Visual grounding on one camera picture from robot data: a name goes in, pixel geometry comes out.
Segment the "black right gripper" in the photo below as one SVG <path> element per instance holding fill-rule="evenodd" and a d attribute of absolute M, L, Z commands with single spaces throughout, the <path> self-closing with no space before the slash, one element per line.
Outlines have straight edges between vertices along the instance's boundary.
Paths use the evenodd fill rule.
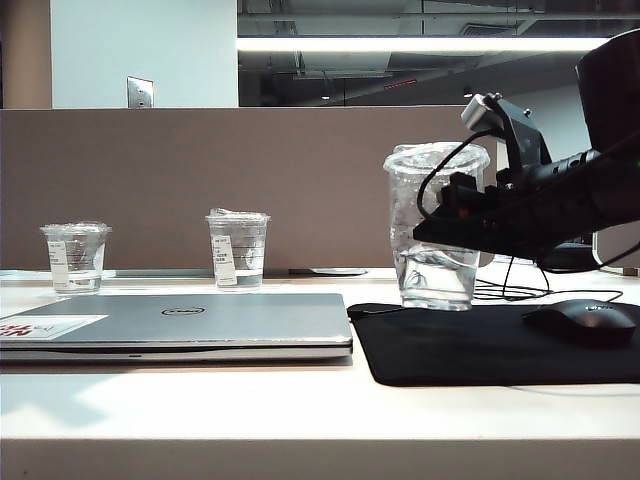
<path fill-rule="evenodd" d="M 413 229 L 415 240 L 540 261 L 566 239 L 611 224 L 611 159 L 594 150 L 497 172 L 484 190 L 461 172 L 437 194 L 436 215 Z M 496 219 L 480 215 L 495 208 Z"/>

